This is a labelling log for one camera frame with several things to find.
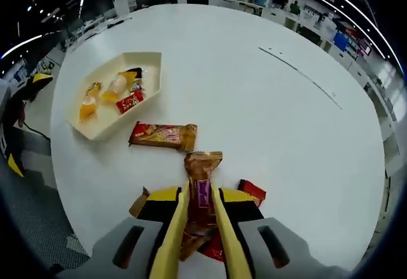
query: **gray gripper base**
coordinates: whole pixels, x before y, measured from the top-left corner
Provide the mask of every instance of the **gray gripper base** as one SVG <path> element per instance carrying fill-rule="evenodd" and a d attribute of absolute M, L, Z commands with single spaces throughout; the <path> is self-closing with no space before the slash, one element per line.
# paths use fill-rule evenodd
<path fill-rule="evenodd" d="M 327 267 L 314 259 L 306 241 L 274 218 L 240 222 L 238 225 L 249 248 L 256 279 L 337 279 L 349 275 L 344 269 Z M 282 268 L 275 267 L 272 254 L 260 233 L 267 229 L 281 244 L 288 258 L 288 263 Z"/>
<path fill-rule="evenodd" d="M 144 279 L 147 266 L 161 222 L 145 221 L 129 217 L 117 225 L 93 246 L 92 257 L 76 269 L 67 269 L 58 275 L 63 279 Z M 114 265 L 113 259 L 125 237 L 133 229 L 142 230 L 133 249 L 127 269 Z"/>

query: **white round table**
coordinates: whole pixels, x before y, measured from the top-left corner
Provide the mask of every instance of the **white round table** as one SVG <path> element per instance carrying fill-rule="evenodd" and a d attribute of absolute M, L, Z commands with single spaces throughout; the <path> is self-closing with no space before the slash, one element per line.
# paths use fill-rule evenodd
<path fill-rule="evenodd" d="M 142 186 L 187 180 L 183 154 L 128 146 L 138 119 L 197 124 L 196 150 L 223 151 L 213 175 L 220 186 L 255 183 L 267 191 L 265 217 L 305 239 L 321 263 L 353 269 L 376 226 L 385 171 L 375 108 L 356 80 L 300 35 L 240 11 L 174 4 L 130 16 L 69 53 L 55 87 L 53 169 L 86 252 L 129 216 Z M 278 51 L 309 79 L 259 47 Z M 160 98 L 108 140 L 89 142 L 65 121 L 65 109 L 82 78 L 126 51 L 163 53 Z M 180 262 L 179 278 L 192 271 L 225 276 L 221 263 L 198 253 Z"/>

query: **tray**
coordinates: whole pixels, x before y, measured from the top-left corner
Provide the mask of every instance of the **tray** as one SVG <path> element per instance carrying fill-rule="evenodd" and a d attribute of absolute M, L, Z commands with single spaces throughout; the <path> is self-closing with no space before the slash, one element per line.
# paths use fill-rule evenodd
<path fill-rule="evenodd" d="M 106 139 L 126 121 L 134 119 L 137 113 L 145 109 L 158 95 L 161 88 L 161 59 L 162 54 L 159 52 L 127 52 L 107 61 L 81 82 L 72 103 L 68 107 L 66 120 L 89 140 Z M 109 88 L 110 82 L 118 72 L 135 67 L 143 69 L 142 87 L 144 88 L 144 100 L 142 102 L 124 114 L 120 114 L 116 105 L 105 104 L 100 100 L 96 113 L 87 120 L 79 121 L 79 109 L 86 90 L 93 82 L 102 82 L 102 90 L 100 92 L 102 94 Z M 128 91 L 124 92 L 120 100 L 128 95 Z"/>

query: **gray carpet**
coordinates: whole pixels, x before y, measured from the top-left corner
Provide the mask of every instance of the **gray carpet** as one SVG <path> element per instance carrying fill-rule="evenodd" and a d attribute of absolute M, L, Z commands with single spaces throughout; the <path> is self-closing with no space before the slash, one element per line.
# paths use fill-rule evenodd
<path fill-rule="evenodd" d="M 50 143 L 34 133 L 15 129 L 22 139 L 24 178 L 12 172 L 0 156 L 0 188 L 12 219 L 33 252 L 49 268 L 60 264 L 76 268 L 86 262 L 86 255 L 67 220 L 58 191 L 50 186 L 53 178 Z"/>

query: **white table surface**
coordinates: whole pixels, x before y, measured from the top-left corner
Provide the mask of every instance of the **white table surface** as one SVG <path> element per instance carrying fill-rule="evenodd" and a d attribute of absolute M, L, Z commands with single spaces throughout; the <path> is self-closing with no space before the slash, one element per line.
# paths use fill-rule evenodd
<path fill-rule="evenodd" d="M 129 216 L 142 186 L 186 181 L 184 155 L 128 147 L 134 124 L 89 142 L 64 119 L 79 82 L 126 51 L 161 51 L 162 94 L 137 119 L 198 125 L 196 150 L 223 151 L 220 186 L 248 179 L 267 191 L 261 206 L 304 238 L 313 257 L 353 269 L 376 226 L 384 153 L 375 108 L 357 81 L 318 46 L 241 11 L 204 5 L 154 6 L 130 14 L 68 54 L 51 117 L 55 178 L 67 217 L 85 250 Z M 287 64 L 281 52 L 329 95 Z M 224 278 L 224 266 L 195 254 L 179 278 Z"/>

